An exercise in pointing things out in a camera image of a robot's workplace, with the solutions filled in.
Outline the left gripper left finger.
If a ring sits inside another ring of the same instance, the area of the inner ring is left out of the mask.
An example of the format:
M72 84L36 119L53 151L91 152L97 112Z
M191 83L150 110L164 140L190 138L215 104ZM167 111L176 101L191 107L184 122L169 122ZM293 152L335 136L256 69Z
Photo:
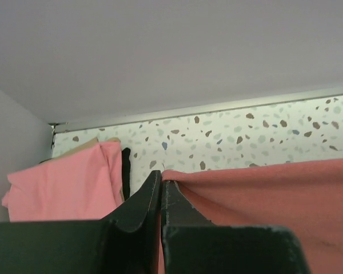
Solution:
M0 223L0 273L157 273L161 173L99 220Z

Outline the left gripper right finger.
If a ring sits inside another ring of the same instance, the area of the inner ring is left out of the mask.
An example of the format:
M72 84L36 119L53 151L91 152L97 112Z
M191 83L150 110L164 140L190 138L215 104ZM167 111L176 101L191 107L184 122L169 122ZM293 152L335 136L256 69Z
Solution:
M215 225L173 181L163 183L161 226L165 273L310 273L291 230Z

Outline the dusty red t shirt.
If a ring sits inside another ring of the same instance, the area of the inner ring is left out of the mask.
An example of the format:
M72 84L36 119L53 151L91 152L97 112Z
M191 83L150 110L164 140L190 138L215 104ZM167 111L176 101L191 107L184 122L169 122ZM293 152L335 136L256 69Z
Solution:
M281 225L313 273L343 273L343 159L183 173L164 181L216 225Z

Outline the folded pink t shirt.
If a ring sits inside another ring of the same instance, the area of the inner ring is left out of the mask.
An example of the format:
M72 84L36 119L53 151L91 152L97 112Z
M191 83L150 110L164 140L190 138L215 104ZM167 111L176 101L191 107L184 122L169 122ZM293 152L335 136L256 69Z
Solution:
M101 219L123 203L121 144L100 142L7 179L10 221Z

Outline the folded black t shirt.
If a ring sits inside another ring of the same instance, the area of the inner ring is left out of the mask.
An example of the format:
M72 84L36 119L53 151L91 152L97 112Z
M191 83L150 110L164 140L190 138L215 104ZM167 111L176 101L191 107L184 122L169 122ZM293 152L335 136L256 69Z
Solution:
M124 200L127 200L130 197L130 154L130 148L124 148L122 150L122 194Z

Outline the folded beige t shirt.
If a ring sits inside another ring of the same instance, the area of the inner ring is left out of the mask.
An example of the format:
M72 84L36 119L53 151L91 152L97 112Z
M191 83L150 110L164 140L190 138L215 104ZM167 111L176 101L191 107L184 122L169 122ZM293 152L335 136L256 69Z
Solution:
M98 138L95 137L95 138L89 140L88 142L86 142L86 143L84 143L82 145L79 145L79 146L77 146L75 148L70 149L69 151L67 151L65 153L60 154L60 156L53 157L51 159L46 159L44 161L41 161L40 164L42 164L44 162L48 162L48 161L54 160L54 159L59 159L59 158L67 157L67 156L70 156L72 154L78 153L78 152L80 152L82 150L85 150L85 149L88 149L88 148L91 148L91 147L95 146L98 142L99 142Z

